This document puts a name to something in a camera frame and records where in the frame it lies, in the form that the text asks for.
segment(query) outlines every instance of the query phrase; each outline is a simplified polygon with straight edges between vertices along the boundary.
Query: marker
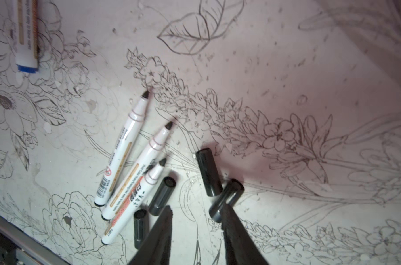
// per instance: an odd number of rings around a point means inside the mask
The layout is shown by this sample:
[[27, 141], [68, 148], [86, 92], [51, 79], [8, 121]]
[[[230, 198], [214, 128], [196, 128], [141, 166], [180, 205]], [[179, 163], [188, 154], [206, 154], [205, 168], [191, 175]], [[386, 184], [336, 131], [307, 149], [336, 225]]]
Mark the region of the marker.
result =
[[119, 184], [118, 188], [109, 199], [106, 207], [102, 211], [102, 217], [105, 220], [111, 220], [118, 212], [119, 207], [125, 198], [131, 194], [136, 188], [140, 176], [146, 171], [147, 167], [155, 161], [156, 157], [164, 148], [165, 141], [170, 134], [172, 122], [165, 125], [150, 141], [145, 149], [141, 152], [139, 158], [134, 162], [128, 175]]
[[164, 170], [165, 162], [166, 158], [162, 159], [135, 184], [135, 189], [133, 189], [125, 199], [115, 218], [106, 229], [105, 234], [102, 237], [103, 244], [112, 243], [115, 237], [121, 233], [136, 209], [141, 205], [143, 200], [158, 182], [158, 178]]
[[140, 128], [145, 121], [146, 107], [149, 102], [148, 98], [149, 92], [145, 91], [139, 102], [137, 102], [136, 106], [128, 114], [127, 121], [119, 134], [119, 138], [115, 144], [115, 150], [112, 152], [102, 181], [97, 189], [96, 198], [94, 199], [94, 203], [97, 206], [105, 205], [111, 197], [119, 174], [133, 147], [134, 140], [136, 140], [137, 135], [139, 135]]
[[38, 69], [37, 0], [14, 0], [16, 34], [13, 40], [17, 69], [35, 73]]

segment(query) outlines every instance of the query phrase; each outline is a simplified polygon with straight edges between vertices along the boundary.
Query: black marker cap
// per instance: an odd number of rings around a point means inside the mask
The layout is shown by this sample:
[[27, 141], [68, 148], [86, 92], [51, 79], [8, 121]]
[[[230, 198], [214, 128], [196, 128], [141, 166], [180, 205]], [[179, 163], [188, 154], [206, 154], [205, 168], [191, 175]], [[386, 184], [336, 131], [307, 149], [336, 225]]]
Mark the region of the black marker cap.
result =
[[161, 185], [156, 190], [149, 204], [149, 212], [151, 215], [158, 216], [161, 213], [175, 187], [176, 181], [172, 177], [165, 177], [162, 180]]
[[149, 233], [148, 214], [144, 209], [134, 213], [134, 247], [139, 249]]
[[223, 193], [211, 205], [211, 208], [209, 208], [209, 215], [211, 218], [215, 222], [221, 223], [220, 211], [224, 204], [229, 204], [231, 207], [233, 207], [240, 196], [242, 196], [244, 191], [245, 188], [243, 187], [242, 183], [234, 178], [230, 179], [229, 183], [227, 183], [225, 186]]
[[209, 197], [221, 194], [223, 186], [221, 186], [220, 176], [211, 149], [205, 148], [196, 152], [196, 160], [201, 171], [200, 174], [202, 175], [206, 194]]

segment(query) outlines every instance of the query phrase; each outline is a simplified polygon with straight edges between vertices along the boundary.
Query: wall mural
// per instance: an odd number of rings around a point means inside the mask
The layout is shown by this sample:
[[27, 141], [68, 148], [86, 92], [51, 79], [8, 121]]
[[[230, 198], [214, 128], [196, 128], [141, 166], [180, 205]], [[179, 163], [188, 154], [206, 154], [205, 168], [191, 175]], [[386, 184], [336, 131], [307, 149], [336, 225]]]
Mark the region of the wall mural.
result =
[[[15, 65], [11, 5], [0, 1], [0, 129], [10, 135], [13, 146], [11, 150], [6, 145], [0, 148], [0, 181], [13, 179], [17, 167], [28, 171], [37, 162], [32, 150], [43, 148], [38, 141], [43, 131], [48, 132], [46, 137], [54, 148], [75, 158], [110, 156], [108, 148], [95, 140], [108, 136], [108, 125], [116, 119], [118, 107], [108, 78], [96, 70], [102, 63], [102, 55], [92, 50], [81, 30], [72, 39], [65, 39], [58, 7], [52, 1], [41, 4], [49, 16], [38, 20], [39, 71], [24, 74]], [[174, 53], [197, 54], [210, 41], [219, 41], [230, 25], [235, 25], [245, 4], [201, 1], [198, 12], [170, 22], [158, 38]], [[364, 10], [348, 11], [379, 17]], [[301, 22], [300, 29], [325, 21], [326, 16], [344, 13], [344, 9], [320, 13]], [[213, 141], [216, 156], [224, 150], [241, 159], [260, 153], [267, 159], [270, 172], [278, 172], [284, 181], [297, 187], [283, 190], [246, 182], [247, 192], [239, 204], [250, 196], [277, 193], [319, 205], [281, 228], [241, 219], [265, 257], [277, 255], [289, 263], [304, 265], [401, 264], [401, 219], [382, 220], [381, 226], [374, 228], [336, 227], [332, 221], [326, 226], [318, 225], [326, 222], [332, 211], [347, 205], [401, 204], [401, 113], [375, 117], [348, 134], [337, 135], [334, 125], [338, 121], [331, 113], [326, 114], [323, 123], [318, 123], [318, 117], [304, 113], [272, 117], [265, 114], [265, 109], [245, 105], [243, 98], [228, 98], [219, 104], [218, 90], [208, 88], [201, 93], [189, 89], [172, 70], [177, 66], [163, 63], [159, 56], [145, 56], [140, 48], [132, 47], [127, 50], [126, 58], [129, 73], [154, 93], [156, 112], [164, 120], [176, 120], [184, 135], [182, 144], [191, 153], [205, 141]], [[307, 101], [305, 95], [299, 95], [297, 104]], [[145, 130], [140, 135], [145, 139], [151, 137]], [[337, 148], [356, 150], [360, 146], [360, 160], [332, 154]], [[16, 152], [19, 160], [13, 162], [12, 152]], [[198, 166], [191, 154], [182, 153], [176, 146], [167, 144], [165, 153], [172, 155], [170, 167], [186, 172], [185, 176], [182, 174], [179, 206], [189, 223], [198, 227], [199, 208], [191, 201], [200, 180]], [[351, 170], [338, 178], [361, 187], [368, 198], [352, 198], [349, 194], [345, 198], [331, 196], [326, 190], [334, 184], [329, 168]], [[102, 174], [102, 169], [99, 170], [98, 175]], [[306, 174], [315, 176], [314, 181], [307, 181]], [[20, 209], [15, 200], [11, 194], [2, 193], [0, 212], [67, 262], [100, 265], [129, 261], [130, 257], [126, 257], [129, 246], [123, 236], [108, 246], [101, 243], [101, 234], [108, 223], [101, 219], [101, 209], [94, 205], [92, 195], [73, 190], [46, 198], [40, 213], [43, 220]], [[209, 218], [207, 222], [210, 235], [220, 238], [220, 226]], [[197, 231], [193, 245], [194, 264], [201, 264], [205, 255], [201, 251], [210, 244], [200, 239], [202, 233], [205, 231]], [[215, 241], [213, 264], [219, 264], [223, 262], [220, 259], [223, 245], [221, 240]]]

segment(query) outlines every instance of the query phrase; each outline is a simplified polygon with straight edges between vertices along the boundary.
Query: blue marker cap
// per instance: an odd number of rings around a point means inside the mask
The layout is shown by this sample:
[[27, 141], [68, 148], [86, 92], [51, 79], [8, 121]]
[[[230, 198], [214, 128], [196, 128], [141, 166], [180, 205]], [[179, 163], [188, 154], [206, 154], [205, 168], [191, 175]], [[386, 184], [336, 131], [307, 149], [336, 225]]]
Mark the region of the blue marker cap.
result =
[[18, 71], [28, 72], [30, 74], [33, 74], [37, 71], [37, 68], [22, 66], [22, 65], [18, 65], [18, 64], [17, 64], [17, 69], [18, 69]]

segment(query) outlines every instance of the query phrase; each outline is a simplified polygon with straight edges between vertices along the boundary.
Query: black felt tip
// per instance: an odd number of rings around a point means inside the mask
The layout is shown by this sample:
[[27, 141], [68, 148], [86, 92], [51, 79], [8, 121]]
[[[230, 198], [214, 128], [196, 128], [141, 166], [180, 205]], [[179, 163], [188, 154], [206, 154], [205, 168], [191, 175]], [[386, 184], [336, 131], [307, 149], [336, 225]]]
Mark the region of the black felt tip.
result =
[[143, 95], [141, 95], [143, 98], [149, 98], [149, 91], [145, 91], [144, 93], [143, 93]]
[[159, 162], [159, 164], [160, 164], [161, 166], [165, 166], [165, 163], [166, 163], [166, 158], [162, 159], [162, 160]]
[[170, 121], [169, 123], [167, 123], [166, 126], [165, 126], [165, 128], [166, 128], [167, 130], [171, 130], [171, 127], [172, 127], [172, 121]]

